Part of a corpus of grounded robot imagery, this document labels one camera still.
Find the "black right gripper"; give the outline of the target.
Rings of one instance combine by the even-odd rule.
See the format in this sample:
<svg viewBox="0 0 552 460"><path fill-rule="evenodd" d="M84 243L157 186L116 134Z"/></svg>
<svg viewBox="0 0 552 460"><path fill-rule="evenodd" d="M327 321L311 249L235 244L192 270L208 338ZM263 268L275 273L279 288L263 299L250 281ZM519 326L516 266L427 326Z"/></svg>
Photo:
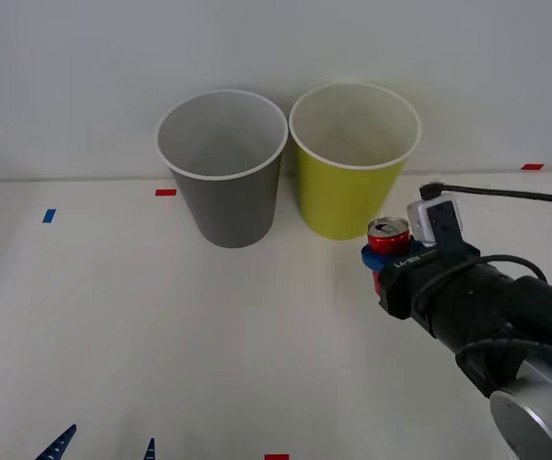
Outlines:
<svg viewBox="0 0 552 460"><path fill-rule="evenodd" d="M379 304L390 316L405 320L411 316L412 298L424 285L448 268L478 257L480 251L465 243L459 252L444 254L412 238L406 256L380 254L369 244L360 254L362 262L379 273Z"/></svg>

